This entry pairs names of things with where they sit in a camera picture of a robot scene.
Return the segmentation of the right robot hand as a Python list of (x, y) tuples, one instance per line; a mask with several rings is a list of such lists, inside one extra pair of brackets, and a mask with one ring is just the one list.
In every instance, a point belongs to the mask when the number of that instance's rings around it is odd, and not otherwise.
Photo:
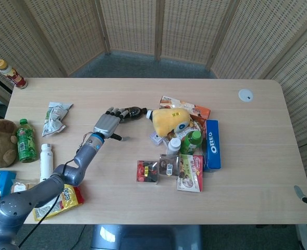
[(307, 196), (302, 192), (301, 188), (297, 185), (294, 186), (294, 191), (297, 197), (307, 204)]

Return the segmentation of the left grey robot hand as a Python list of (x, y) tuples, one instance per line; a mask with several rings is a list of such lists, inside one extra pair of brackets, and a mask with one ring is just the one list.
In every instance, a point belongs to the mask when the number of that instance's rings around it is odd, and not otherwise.
[(104, 139), (112, 138), (118, 141), (126, 141), (129, 137), (122, 137), (115, 133), (120, 122), (129, 114), (129, 111), (124, 108), (110, 107), (104, 114), (101, 115), (93, 128), (94, 133), (100, 134)]

